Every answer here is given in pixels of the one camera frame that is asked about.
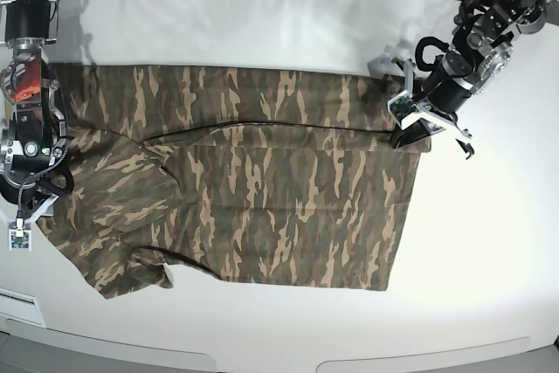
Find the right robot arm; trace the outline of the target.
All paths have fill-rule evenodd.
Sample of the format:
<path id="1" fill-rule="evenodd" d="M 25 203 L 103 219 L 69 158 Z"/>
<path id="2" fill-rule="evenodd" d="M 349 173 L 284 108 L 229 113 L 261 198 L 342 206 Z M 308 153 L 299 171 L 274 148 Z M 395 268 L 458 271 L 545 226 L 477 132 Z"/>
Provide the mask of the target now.
<path id="1" fill-rule="evenodd" d="M 1 72 L 11 118 L 1 133 L 1 194 L 17 206 L 17 220 L 68 195 L 73 179 L 66 102 L 55 72 L 43 58 L 58 39 L 60 0 L 1 0 L 6 12 L 1 44 L 12 53 Z"/>

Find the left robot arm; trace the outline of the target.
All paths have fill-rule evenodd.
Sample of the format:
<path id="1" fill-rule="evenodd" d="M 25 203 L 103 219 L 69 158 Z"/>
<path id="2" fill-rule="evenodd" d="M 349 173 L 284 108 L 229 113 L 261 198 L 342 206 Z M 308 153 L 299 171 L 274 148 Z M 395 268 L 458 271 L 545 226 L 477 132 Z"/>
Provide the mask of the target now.
<path id="1" fill-rule="evenodd" d="M 391 147 L 446 132 L 472 157 L 472 136 L 459 128 L 459 109 L 506 68 L 519 36 L 542 29 L 554 1 L 462 0 L 451 42 L 424 37 L 413 59 L 394 59 L 404 73 L 404 90 L 387 103 L 397 124 Z"/>

